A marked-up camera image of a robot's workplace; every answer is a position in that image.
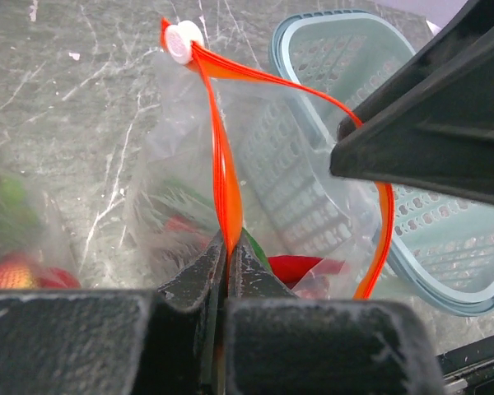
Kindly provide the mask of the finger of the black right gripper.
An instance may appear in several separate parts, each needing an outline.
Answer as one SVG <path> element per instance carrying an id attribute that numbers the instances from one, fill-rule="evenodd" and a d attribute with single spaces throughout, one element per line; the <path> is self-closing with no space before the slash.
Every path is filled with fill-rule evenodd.
<path id="1" fill-rule="evenodd" d="M 494 1 L 469 1 L 356 108 L 333 175 L 494 205 Z"/>

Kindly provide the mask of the clear zip bag orange zipper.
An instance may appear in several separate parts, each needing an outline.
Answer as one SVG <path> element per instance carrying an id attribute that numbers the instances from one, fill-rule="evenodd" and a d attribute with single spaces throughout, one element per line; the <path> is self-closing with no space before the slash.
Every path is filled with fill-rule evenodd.
<path id="1" fill-rule="evenodd" d="M 0 290 L 81 287 L 56 201 L 32 180 L 0 168 Z"/>

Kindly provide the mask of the dark toy mangosteen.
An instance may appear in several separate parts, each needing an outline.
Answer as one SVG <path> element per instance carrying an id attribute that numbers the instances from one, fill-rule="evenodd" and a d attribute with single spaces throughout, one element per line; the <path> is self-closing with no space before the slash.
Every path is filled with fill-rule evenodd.
<path id="1" fill-rule="evenodd" d="M 337 137 L 338 141 L 345 139 L 357 128 L 357 125 L 350 117 L 345 117 L 338 125 Z"/>

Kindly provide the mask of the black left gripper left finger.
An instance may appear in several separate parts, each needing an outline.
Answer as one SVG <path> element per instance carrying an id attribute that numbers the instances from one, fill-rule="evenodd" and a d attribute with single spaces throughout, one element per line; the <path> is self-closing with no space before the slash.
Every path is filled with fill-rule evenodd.
<path id="1" fill-rule="evenodd" d="M 0 394 L 216 394 L 225 248 L 158 289 L 0 290 Z"/>

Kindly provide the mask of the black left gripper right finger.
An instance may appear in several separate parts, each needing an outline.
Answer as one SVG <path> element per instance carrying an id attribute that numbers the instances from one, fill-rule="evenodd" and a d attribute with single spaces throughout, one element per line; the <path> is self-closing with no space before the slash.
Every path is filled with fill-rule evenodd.
<path id="1" fill-rule="evenodd" d="M 249 244 L 232 259 L 225 317 L 229 394 L 442 394 L 420 318 L 383 300 L 304 300 Z"/>

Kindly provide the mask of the light blue plastic basket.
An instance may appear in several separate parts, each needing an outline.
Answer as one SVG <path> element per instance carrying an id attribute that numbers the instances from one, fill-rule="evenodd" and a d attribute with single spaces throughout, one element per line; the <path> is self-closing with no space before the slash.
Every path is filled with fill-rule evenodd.
<path id="1" fill-rule="evenodd" d="M 431 39 L 425 18 L 389 11 L 334 10 L 288 17 L 273 34 L 273 71 L 356 108 Z M 325 256 L 345 239 L 376 239 L 373 184 L 333 179 L 329 157 L 345 112 L 289 91 L 271 105 L 263 131 L 270 165 L 258 194 L 286 247 Z M 398 280 L 458 316 L 494 309 L 494 207 L 421 189 L 394 189 L 396 219 L 388 262 Z"/>

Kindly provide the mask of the red toy chili pepper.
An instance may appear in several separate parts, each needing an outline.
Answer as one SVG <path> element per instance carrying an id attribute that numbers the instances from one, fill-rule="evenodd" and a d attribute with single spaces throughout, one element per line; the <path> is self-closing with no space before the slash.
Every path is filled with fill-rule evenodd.
<path id="1" fill-rule="evenodd" d="M 165 229 L 168 231 L 192 235 L 197 240 L 197 243 L 203 248 L 206 247 L 212 239 L 205 230 L 198 229 L 192 221 L 182 216 L 172 216 L 165 223 Z"/>
<path id="2" fill-rule="evenodd" d="M 279 255 L 268 258 L 273 274 L 284 284 L 294 286 L 307 272 L 322 261 L 322 258 Z"/>

